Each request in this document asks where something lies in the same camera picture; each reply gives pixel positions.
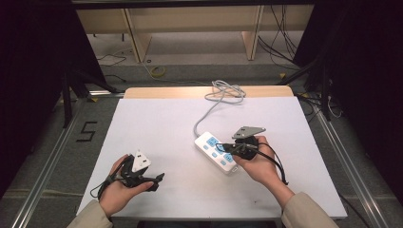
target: white power strip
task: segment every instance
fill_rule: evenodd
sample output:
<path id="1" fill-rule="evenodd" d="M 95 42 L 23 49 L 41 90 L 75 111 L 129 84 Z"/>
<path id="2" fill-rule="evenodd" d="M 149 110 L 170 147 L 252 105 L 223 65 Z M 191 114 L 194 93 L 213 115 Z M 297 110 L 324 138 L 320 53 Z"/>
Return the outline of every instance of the white power strip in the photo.
<path id="1" fill-rule="evenodd" d="M 238 166 L 233 160 L 231 154 L 224 153 L 222 145 L 216 146 L 217 143 L 221 142 L 210 132 L 204 132 L 195 140 L 195 144 L 200 151 L 225 174 L 237 171 Z"/>

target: hand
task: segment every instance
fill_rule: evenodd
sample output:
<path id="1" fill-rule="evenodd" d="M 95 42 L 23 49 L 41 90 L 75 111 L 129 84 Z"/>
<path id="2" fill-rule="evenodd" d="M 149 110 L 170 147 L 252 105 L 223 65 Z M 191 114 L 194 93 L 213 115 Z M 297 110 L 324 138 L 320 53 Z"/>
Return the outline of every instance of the hand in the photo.
<path id="1" fill-rule="evenodd" d="M 274 151 L 269 146 L 265 145 L 268 144 L 266 137 L 256 136 L 255 138 L 259 143 L 259 151 L 274 159 Z M 260 182 L 264 185 L 268 181 L 279 181 L 276 166 L 262 155 L 257 154 L 251 161 L 244 160 L 239 156 L 234 156 L 234 161 L 242 166 L 254 181 Z"/>
<path id="2" fill-rule="evenodd" d="M 115 169 L 119 166 L 119 164 L 127 157 L 124 155 L 120 159 L 118 159 L 114 164 L 112 169 L 109 172 L 109 175 L 112 174 Z M 127 205 L 127 203 L 136 195 L 142 193 L 143 191 L 150 188 L 154 183 L 145 182 L 140 184 L 134 188 L 125 187 L 120 181 L 112 182 L 101 195 L 100 205 L 104 210 L 106 216 L 109 218 L 113 214 L 121 211 Z"/>
<path id="3" fill-rule="evenodd" d="M 259 151 L 274 159 L 274 151 L 269 146 L 261 144 L 268 144 L 266 138 L 264 136 L 257 136 L 256 139 L 259 143 Z M 244 160 L 239 156 L 234 156 L 233 158 L 253 180 L 263 184 L 275 196 L 282 209 L 285 208 L 294 192 L 281 181 L 275 164 L 260 154 L 257 154 L 251 161 Z"/>

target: beige sleeve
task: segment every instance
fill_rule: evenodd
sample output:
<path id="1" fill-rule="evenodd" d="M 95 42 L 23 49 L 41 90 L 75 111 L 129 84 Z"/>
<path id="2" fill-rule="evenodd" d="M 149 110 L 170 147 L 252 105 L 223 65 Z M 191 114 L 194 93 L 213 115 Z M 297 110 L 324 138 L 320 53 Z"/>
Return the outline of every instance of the beige sleeve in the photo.
<path id="1" fill-rule="evenodd" d="M 317 203 L 305 193 L 295 194 L 285 205 L 282 222 L 287 228 L 338 227 Z"/>
<path id="2" fill-rule="evenodd" d="M 97 200 L 92 200 L 67 228 L 111 228 L 112 226 L 112 222 L 107 219 L 100 203 Z"/>

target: aluminum rail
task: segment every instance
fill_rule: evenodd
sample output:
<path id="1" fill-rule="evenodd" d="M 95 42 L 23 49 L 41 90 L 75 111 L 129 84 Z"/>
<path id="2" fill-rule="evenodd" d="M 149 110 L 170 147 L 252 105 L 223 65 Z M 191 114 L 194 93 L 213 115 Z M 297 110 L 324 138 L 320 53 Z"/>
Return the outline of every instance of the aluminum rail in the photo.
<path id="1" fill-rule="evenodd" d="M 338 137 L 332 123 L 328 122 L 321 112 L 318 113 L 318 118 L 372 225 L 379 228 L 390 227 L 373 194 L 355 168 L 349 153 Z"/>
<path id="2" fill-rule="evenodd" d="M 38 179 L 30 190 L 24 204 L 18 211 L 11 226 L 12 228 L 27 227 L 33 211 L 35 210 L 35 207 L 38 204 L 46 185 L 48 184 L 48 180 L 50 179 L 50 176 L 53 173 L 53 170 L 63 153 L 68 137 L 70 136 L 75 124 L 77 123 L 77 119 L 81 113 L 81 110 L 83 109 L 85 102 L 86 99 L 77 100 L 74 108 L 73 118 L 70 124 L 66 128 L 63 128 L 62 133 L 59 136 L 59 139 L 57 140 L 55 146 L 53 147 L 44 168 L 42 169 Z"/>

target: black device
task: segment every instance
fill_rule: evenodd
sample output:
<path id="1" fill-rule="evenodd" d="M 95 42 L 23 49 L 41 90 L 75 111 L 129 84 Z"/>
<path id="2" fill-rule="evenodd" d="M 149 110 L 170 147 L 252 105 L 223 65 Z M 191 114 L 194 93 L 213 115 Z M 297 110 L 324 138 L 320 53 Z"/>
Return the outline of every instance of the black device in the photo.
<path id="1" fill-rule="evenodd" d="M 231 155 L 236 155 L 241 157 L 242 159 L 251 161 L 253 158 L 256 157 L 257 154 L 262 155 L 264 158 L 268 159 L 272 162 L 275 166 L 278 167 L 281 173 L 281 181 L 288 185 L 287 180 L 285 179 L 285 172 L 282 166 L 281 161 L 276 153 L 276 151 L 268 144 L 258 142 L 255 135 L 265 131 L 266 129 L 263 127 L 253 127 L 253 126 L 243 126 L 241 127 L 232 137 L 235 139 L 235 143 L 217 143 L 216 147 L 220 150 L 218 145 L 222 145 L 223 152 L 230 153 Z M 259 151 L 259 145 L 266 145 L 268 146 L 275 156 L 278 158 L 278 162 L 271 158 L 270 156 L 262 153 Z"/>
<path id="2" fill-rule="evenodd" d="M 163 176 L 165 175 L 165 173 L 158 175 L 155 179 L 146 178 L 143 176 L 143 174 L 148 169 L 148 166 L 143 169 L 133 172 L 132 170 L 133 170 L 134 160 L 135 160 L 134 156 L 130 155 L 128 157 L 128 159 L 126 160 L 126 162 L 123 164 L 122 171 L 121 171 L 121 176 L 123 179 L 121 180 L 121 182 L 126 187 L 132 188 L 132 187 L 139 186 L 140 184 L 142 184 L 144 182 L 153 181 L 154 184 L 150 188 L 148 188 L 146 191 L 147 192 L 157 191 L 158 187 L 160 186 L 158 183 L 163 180 Z"/>
<path id="3" fill-rule="evenodd" d="M 163 181 L 163 176 L 165 175 L 165 173 L 158 175 L 155 179 L 144 177 L 143 174 L 148 169 L 148 166 L 150 164 L 151 161 L 140 151 L 138 151 L 135 155 L 127 156 L 113 171 L 113 173 L 106 177 L 104 182 L 90 191 L 91 196 L 93 198 L 98 198 L 99 200 L 105 189 L 114 181 L 121 181 L 124 186 L 129 188 L 137 187 L 144 182 L 153 181 L 154 184 L 146 191 L 157 191 L 158 187 L 160 186 L 159 182 Z M 92 191 L 94 191 L 98 187 L 100 187 L 98 195 L 93 196 Z"/>

